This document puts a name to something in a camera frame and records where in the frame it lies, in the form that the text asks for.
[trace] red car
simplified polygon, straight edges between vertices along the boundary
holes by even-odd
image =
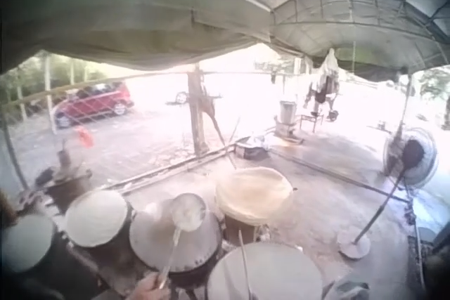
[[[124,82],[84,87],[54,107],[58,128],[68,128],[81,119],[105,114],[124,115],[133,106]]]

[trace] electric fan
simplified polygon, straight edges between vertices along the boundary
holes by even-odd
[[[437,149],[431,134],[420,128],[402,130],[387,141],[385,149],[385,174],[393,178],[393,187],[386,200],[378,208],[375,215],[361,231],[346,229],[337,236],[339,251],[350,259],[366,256],[371,242],[367,231],[382,214],[390,198],[400,183],[408,192],[422,188],[433,176],[437,166]],[[406,207],[413,215],[412,198]]]

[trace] canopy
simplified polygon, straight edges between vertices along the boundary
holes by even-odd
[[[1,0],[2,72],[40,49],[149,70],[265,42],[371,81],[446,65],[449,0]]]

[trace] car wheel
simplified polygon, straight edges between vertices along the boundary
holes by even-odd
[[[181,93],[178,93],[176,95],[175,102],[180,104],[180,105],[183,104],[183,103],[188,102],[188,94],[183,92],[183,91]]]
[[[72,126],[72,120],[66,115],[58,115],[56,117],[56,125],[62,129],[69,128]]]
[[[118,102],[114,105],[112,111],[114,112],[115,115],[122,116],[127,113],[127,106],[121,102]]]

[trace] fan guard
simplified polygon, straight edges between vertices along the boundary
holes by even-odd
[[[405,128],[400,137],[395,134],[388,138],[383,153],[383,170],[393,182],[396,181],[402,170],[400,157],[404,145],[411,139],[420,143],[425,154],[418,166],[406,170],[401,183],[410,189],[420,189],[434,176],[438,164],[436,142],[429,131],[422,128]]]

